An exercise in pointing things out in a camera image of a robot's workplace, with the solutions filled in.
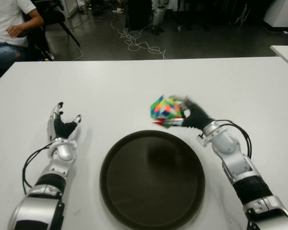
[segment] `robotic arm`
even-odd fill
[[[75,141],[68,140],[81,122],[81,115],[74,121],[63,123],[60,109],[55,106],[48,121],[49,165],[43,170],[36,184],[28,191],[11,216],[9,230],[60,230],[63,223],[64,203],[61,199],[68,172],[76,160]]]
[[[221,158],[223,170],[242,202],[249,220],[248,230],[288,230],[288,211],[273,195],[249,157],[241,153],[240,143],[223,126],[211,119],[189,98],[171,96],[181,102],[180,107],[190,110],[187,118],[165,119],[171,126],[194,127],[203,131],[198,141],[206,147],[212,143],[213,151]]]

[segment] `floor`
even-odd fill
[[[151,54],[147,49],[136,52],[128,50],[120,38],[124,28],[125,16],[105,13],[103,17],[93,19],[90,14],[77,12],[66,21],[81,44],[78,49],[73,40],[59,25],[47,28],[47,39],[51,52],[57,61],[69,60],[143,60],[162,59],[161,54]],[[164,21],[165,32],[154,35],[150,29],[143,30],[137,42],[146,41],[149,46],[165,50],[166,59],[180,58],[232,58],[275,56],[271,45],[288,45],[288,34],[271,32],[259,25],[212,25],[209,32],[200,25],[193,25],[192,31],[182,28],[177,31],[175,21],[167,17]]]

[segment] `metal arm segment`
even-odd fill
[[[248,229],[288,230],[288,211],[274,196],[251,160],[241,153],[240,143],[220,127],[216,121],[208,124],[198,136],[206,147],[211,142],[213,151],[221,158],[222,167],[243,204],[243,211],[250,225]]]
[[[44,169],[15,209],[9,230],[60,230],[64,204],[61,201],[66,179],[76,160],[76,142],[57,138],[48,149],[49,165]]]

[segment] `round tray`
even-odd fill
[[[113,216],[131,229],[173,230],[197,212],[205,178],[194,151],[160,131],[140,131],[117,142],[100,174],[102,197]]]

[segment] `man's arm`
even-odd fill
[[[17,37],[25,30],[37,28],[44,24],[43,18],[39,15],[36,9],[32,10],[28,14],[31,17],[29,21],[22,23],[20,25],[11,25],[6,29],[6,31],[11,37]]]

